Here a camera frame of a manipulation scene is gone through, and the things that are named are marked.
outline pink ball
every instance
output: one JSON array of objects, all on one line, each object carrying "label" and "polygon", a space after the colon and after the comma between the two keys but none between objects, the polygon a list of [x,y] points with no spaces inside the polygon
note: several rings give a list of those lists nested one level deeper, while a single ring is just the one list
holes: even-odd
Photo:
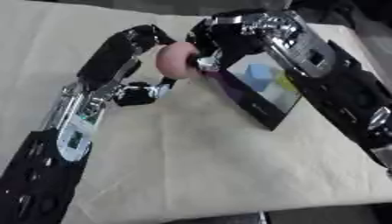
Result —
[{"label": "pink ball", "polygon": [[176,42],[167,45],[157,54],[157,69],[162,75],[175,80],[194,76],[197,71],[186,64],[186,59],[190,54],[198,52],[196,47],[188,42]]}]

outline blue cube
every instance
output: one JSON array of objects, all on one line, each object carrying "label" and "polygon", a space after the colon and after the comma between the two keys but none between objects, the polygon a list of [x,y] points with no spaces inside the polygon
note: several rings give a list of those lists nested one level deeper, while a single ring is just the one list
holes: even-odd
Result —
[{"label": "blue cube", "polygon": [[273,74],[269,66],[249,64],[241,79],[256,92],[262,92],[272,82]]}]

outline white paper sheet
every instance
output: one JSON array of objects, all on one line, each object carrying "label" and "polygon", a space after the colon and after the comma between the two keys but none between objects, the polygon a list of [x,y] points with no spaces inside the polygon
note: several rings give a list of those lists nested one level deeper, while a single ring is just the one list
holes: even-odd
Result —
[{"label": "white paper sheet", "polygon": [[[105,38],[154,23],[183,39],[199,20],[2,1],[0,168]],[[347,28],[312,27],[366,69],[377,67]],[[158,81],[156,52],[143,56],[134,81]],[[306,100],[269,132],[201,78],[179,81],[153,105],[113,105],[94,143],[68,223],[161,221],[392,200],[385,170]]]}]

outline table surface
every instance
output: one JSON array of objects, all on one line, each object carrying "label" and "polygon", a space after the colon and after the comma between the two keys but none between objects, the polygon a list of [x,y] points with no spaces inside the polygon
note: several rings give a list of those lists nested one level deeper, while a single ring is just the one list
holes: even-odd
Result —
[{"label": "table surface", "polygon": [[[156,24],[181,40],[199,20],[0,2],[0,169],[105,38]],[[311,26],[367,70],[377,69],[352,31]],[[158,82],[157,50],[143,55],[134,81]],[[306,100],[269,132],[202,78],[179,81],[153,105],[111,106],[94,143],[65,223],[163,221],[392,200],[385,170]]]}]

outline robotic hand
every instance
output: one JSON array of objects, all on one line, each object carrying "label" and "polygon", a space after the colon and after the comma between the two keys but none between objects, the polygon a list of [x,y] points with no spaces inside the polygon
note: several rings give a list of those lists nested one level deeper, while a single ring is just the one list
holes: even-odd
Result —
[{"label": "robotic hand", "polygon": [[[328,121],[376,163],[392,168],[391,93],[361,63],[332,41],[321,39],[294,11],[238,10],[204,19],[186,41],[199,50],[188,65],[205,75],[230,76],[227,68],[247,54],[266,52]],[[231,96],[230,82],[223,87]],[[233,98],[262,116],[249,94]]]},{"label": "robotic hand", "polygon": [[141,65],[138,55],[174,40],[155,25],[139,25],[108,38],[63,87],[39,131],[22,143],[0,178],[0,223],[60,223],[81,180],[92,149],[91,137],[107,102],[120,106],[154,102],[175,80],[150,86],[121,81]]}]

